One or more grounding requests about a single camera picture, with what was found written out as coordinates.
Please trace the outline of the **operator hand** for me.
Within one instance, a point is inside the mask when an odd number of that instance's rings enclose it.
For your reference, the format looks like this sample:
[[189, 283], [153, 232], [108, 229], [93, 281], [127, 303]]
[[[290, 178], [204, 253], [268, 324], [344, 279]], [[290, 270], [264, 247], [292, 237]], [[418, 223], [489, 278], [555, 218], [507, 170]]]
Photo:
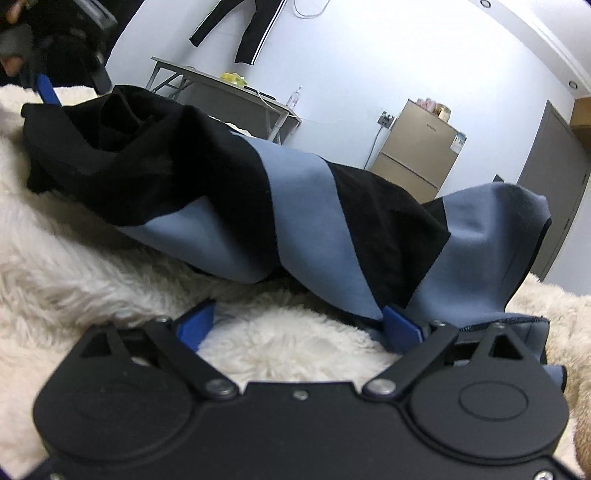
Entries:
[[1, 66], [8, 77], [15, 77], [31, 56], [33, 34], [22, 19], [27, 1], [1, 2]]

